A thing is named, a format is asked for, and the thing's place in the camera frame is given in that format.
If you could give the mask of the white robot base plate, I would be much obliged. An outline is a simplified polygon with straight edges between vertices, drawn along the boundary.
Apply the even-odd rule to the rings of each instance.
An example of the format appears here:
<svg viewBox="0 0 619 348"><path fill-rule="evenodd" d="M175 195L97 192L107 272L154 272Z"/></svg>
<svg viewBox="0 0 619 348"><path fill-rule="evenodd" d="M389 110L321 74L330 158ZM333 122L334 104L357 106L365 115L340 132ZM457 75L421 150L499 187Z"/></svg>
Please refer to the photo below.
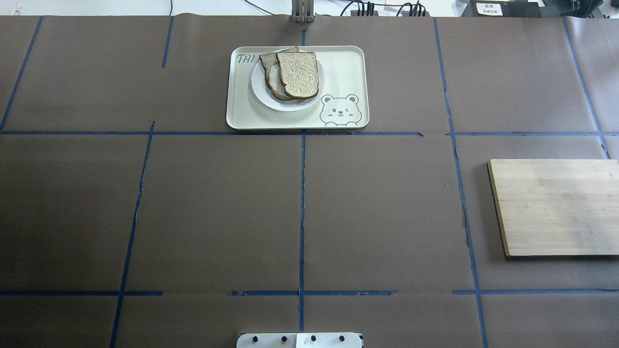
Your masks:
<svg viewBox="0 0 619 348"><path fill-rule="evenodd" d="M239 336L237 348L363 348L362 334L323 333L246 333Z"/></svg>

